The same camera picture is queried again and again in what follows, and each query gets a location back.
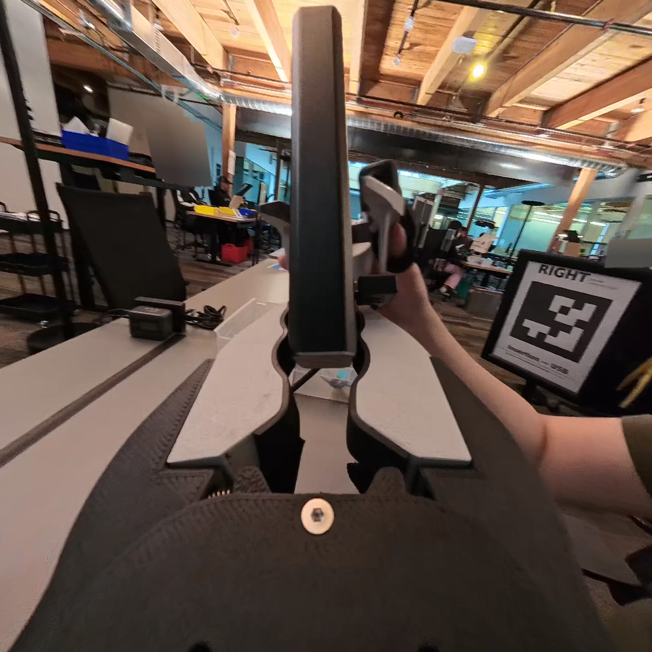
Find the blue plastic bin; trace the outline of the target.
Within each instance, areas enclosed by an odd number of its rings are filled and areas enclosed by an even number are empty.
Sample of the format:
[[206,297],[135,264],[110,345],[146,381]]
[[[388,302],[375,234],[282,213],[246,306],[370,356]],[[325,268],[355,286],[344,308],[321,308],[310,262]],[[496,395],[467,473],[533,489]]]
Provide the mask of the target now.
[[61,142],[65,148],[73,151],[119,160],[128,160],[129,158],[129,150],[126,144],[94,134],[63,130],[61,132]]

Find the grey board panel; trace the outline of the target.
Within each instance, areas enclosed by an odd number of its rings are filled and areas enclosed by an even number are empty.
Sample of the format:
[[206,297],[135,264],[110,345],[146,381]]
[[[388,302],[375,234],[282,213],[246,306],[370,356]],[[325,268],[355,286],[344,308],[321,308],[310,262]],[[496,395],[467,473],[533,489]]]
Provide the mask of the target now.
[[222,153],[221,133],[160,94],[108,87],[111,118],[134,130],[130,152],[148,154],[157,176],[169,184],[210,188]]

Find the person's right forearm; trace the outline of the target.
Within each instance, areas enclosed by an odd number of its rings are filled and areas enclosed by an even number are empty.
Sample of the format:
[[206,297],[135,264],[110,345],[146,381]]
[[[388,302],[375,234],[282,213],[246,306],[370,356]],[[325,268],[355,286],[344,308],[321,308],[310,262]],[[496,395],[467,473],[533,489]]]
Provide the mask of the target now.
[[622,419],[538,413],[478,364],[438,316],[430,334],[416,340],[507,428],[558,502],[651,521],[651,498],[633,467]]

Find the person's right hand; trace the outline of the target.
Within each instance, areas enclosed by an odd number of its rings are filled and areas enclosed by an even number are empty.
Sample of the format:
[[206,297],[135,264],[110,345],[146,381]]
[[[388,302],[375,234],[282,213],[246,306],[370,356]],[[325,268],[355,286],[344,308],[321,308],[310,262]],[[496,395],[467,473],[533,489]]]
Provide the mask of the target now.
[[[408,255],[408,239],[400,224],[394,224],[389,234],[388,263],[398,263]],[[437,315],[430,304],[427,288],[416,263],[396,275],[397,292],[379,314],[394,322],[415,339],[430,334]]]

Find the black utility cart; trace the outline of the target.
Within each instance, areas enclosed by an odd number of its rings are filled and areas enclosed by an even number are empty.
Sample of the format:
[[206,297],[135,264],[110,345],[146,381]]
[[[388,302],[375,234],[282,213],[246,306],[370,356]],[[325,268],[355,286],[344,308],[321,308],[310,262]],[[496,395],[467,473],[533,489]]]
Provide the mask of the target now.
[[1,299],[1,315],[24,322],[57,320],[61,310],[77,310],[72,290],[65,225],[61,215],[49,211],[55,253],[46,249],[45,231],[38,211],[10,211],[1,202],[1,273],[13,276],[19,289]]

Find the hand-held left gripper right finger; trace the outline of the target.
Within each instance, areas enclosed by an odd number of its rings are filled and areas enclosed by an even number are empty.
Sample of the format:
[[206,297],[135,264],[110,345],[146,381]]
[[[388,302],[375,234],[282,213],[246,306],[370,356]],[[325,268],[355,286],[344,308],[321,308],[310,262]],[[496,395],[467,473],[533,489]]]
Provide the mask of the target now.
[[360,309],[349,392],[347,472],[365,493],[377,472],[397,469],[408,490],[426,469],[469,469],[471,453],[426,349],[372,308]]

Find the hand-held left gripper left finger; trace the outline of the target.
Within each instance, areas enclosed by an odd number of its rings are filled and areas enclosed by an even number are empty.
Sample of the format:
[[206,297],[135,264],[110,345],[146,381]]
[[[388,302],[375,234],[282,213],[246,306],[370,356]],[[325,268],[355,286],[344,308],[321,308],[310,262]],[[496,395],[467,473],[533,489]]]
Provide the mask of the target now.
[[219,490],[244,468],[257,467],[272,492],[295,492],[305,442],[288,377],[294,362],[287,311],[288,305],[266,313],[216,348],[167,466],[211,471]]

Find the black multi-port USB hub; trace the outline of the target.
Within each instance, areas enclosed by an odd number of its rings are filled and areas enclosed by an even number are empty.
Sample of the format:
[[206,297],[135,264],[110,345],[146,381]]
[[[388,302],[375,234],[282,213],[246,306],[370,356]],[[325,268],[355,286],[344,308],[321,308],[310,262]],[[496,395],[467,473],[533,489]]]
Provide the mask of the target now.
[[305,369],[357,349],[342,19],[306,6],[292,23],[288,341]]

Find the wooden top desk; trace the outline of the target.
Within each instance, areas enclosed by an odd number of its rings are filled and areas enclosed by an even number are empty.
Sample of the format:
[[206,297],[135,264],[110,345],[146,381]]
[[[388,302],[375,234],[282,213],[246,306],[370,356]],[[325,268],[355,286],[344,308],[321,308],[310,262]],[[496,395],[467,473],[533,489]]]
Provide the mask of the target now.
[[[59,165],[97,169],[105,177],[116,176],[121,183],[151,187],[165,186],[158,179],[154,168],[134,162],[43,143],[37,144],[37,155],[48,207],[60,212],[63,217],[67,214],[56,189],[56,184],[62,182]],[[1,201],[9,209],[20,213],[36,208],[21,142],[7,136],[1,137]]]

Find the black white tag sign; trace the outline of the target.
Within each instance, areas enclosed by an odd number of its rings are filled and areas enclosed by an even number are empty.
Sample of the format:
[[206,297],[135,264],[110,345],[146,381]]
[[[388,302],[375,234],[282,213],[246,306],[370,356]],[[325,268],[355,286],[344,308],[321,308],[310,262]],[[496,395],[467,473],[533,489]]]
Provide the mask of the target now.
[[651,413],[651,269],[522,250],[482,358],[599,416]]

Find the olive green jacket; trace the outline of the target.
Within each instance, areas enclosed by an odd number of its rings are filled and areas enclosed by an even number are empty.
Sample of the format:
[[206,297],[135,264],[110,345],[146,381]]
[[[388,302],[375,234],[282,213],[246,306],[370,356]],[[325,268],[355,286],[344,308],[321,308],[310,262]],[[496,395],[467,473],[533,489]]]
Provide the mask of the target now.
[[651,498],[651,415],[624,417],[622,426],[633,467]]

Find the black power adapter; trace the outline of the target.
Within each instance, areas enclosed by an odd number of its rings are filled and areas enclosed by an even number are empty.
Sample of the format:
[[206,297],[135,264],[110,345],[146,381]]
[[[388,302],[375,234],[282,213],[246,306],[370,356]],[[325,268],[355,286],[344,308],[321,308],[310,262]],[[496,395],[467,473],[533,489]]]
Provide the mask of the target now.
[[165,341],[186,330],[186,306],[183,301],[137,297],[126,316],[132,338]]

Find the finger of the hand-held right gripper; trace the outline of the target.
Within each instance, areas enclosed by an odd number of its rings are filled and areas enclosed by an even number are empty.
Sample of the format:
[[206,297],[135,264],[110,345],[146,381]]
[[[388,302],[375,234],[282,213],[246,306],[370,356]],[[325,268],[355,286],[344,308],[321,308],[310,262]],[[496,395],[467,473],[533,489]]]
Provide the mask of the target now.
[[398,224],[403,220],[407,209],[395,161],[384,159],[366,165],[358,181],[361,211],[370,227]]
[[259,214],[264,222],[280,234],[281,257],[289,255],[291,236],[291,211],[289,203],[281,200],[268,201],[259,205]]

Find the clear plastic bin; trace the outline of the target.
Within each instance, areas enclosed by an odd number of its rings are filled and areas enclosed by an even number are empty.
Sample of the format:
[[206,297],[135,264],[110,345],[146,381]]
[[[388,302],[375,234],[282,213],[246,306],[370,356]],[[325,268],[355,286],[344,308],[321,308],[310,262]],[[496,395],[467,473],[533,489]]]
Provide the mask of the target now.
[[[266,313],[277,308],[286,308],[286,306],[286,303],[252,298],[216,328],[218,352],[226,347],[242,330],[258,321]],[[346,368],[322,368],[305,384],[298,387],[296,393],[333,402],[348,403],[349,392],[355,378],[356,373],[351,365]]]

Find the wooden column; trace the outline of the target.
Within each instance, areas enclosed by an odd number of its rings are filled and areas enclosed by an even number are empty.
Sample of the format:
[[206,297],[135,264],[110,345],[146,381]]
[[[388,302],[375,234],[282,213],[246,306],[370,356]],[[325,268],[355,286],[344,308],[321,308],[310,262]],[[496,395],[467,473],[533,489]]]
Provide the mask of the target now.
[[570,230],[573,220],[575,219],[578,211],[589,194],[591,185],[598,174],[597,169],[584,167],[580,171],[578,178],[575,182],[572,192],[570,193],[568,202],[561,221],[550,240],[549,250],[557,252],[561,246],[561,236]]

